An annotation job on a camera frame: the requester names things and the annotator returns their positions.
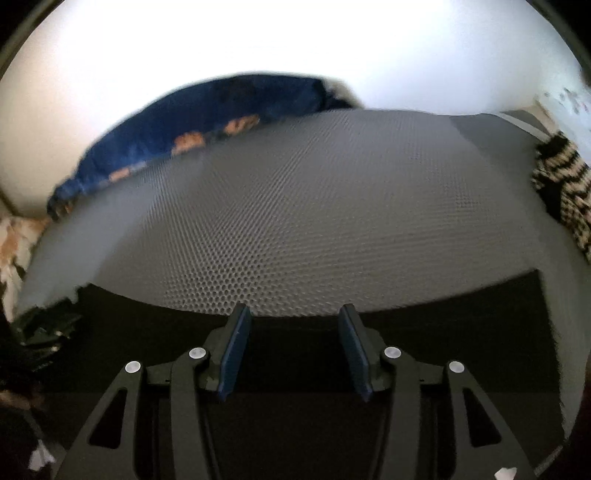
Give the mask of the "black pants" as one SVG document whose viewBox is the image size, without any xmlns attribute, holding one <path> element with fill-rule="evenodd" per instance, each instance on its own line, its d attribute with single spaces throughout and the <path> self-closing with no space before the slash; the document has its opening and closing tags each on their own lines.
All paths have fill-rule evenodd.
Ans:
<svg viewBox="0 0 591 480">
<path fill-rule="evenodd" d="M 369 312 L 363 323 L 419 362 L 460 361 L 490 397 L 534 469 L 565 440 L 555 407 L 533 362 L 487 364 L 499 334 L 479 340 L 468 324 L 511 286 L 525 289 L 533 314 L 549 313 L 540 276 L 529 272 L 435 302 Z M 76 301 L 35 309 L 1 327 L 1 386 L 26 396 L 28 414 L 1 427 L 2 477 L 24 475 L 33 437 L 61 444 L 65 456 L 115 376 L 131 361 L 176 360 L 205 343 L 228 315 L 165 309 L 81 288 Z M 386 407 L 356 391 L 339 333 L 339 309 L 325 316 L 252 314 L 235 389 L 207 410 L 218 479 L 371 479 L 370 463 Z"/>
</svg>

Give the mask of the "white floral pillow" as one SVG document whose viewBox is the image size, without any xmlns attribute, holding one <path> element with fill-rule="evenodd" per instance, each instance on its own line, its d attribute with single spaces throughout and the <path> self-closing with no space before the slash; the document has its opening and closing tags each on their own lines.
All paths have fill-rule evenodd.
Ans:
<svg viewBox="0 0 591 480">
<path fill-rule="evenodd" d="M 33 251 L 49 224 L 48 217 L 6 216 L 1 219 L 1 311 L 9 323 L 14 321 Z"/>
</svg>

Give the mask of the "grey mesh mattress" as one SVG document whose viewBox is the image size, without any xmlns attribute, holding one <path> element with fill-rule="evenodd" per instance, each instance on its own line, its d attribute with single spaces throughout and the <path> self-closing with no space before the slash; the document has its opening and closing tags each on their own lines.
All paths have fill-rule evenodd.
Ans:
<svg viewBox="0 0 591 480">
<path fill-rule="evenodd" d="M 159 161 L 80 202 L 38 243 L 18 309 L 94 284 L 208 314 L 245 301 L 269 317 L 390 310 L 534 272 L 468 314 L 487 364 L 549 386 L 573 428 L 589 349 L 590 270 L 531 182 L 542 127 L 528 114 L 325 112 Z"/>
</svg>

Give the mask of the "black white striped cloth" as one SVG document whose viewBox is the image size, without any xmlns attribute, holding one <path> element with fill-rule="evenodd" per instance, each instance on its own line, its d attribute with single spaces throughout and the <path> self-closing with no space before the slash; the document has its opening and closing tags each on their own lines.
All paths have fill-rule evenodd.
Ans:
<svg viewBox="0 0 591 480">
<path fill-rule="evenodd" d="M 562 131 L 536 147 L 531 180 L 547 213 L 590 262 L 590 166 Z"/>
</svg>

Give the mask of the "blue floral blanket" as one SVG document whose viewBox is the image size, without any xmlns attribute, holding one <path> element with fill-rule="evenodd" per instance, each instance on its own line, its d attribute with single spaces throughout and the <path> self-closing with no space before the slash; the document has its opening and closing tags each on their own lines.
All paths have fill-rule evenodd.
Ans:
<svg viewBox="0 0 591 480">
<path fill-rule="evenodd" d="M 270 123 L 355 107 L 356 101 L 338 85 L 308 76 L 245 74 L 180 88 L 96 140 L 74 173 L 54 189 L 47 214 L 57 221 L 78 200 L 156 160 Z"/>
</svg>

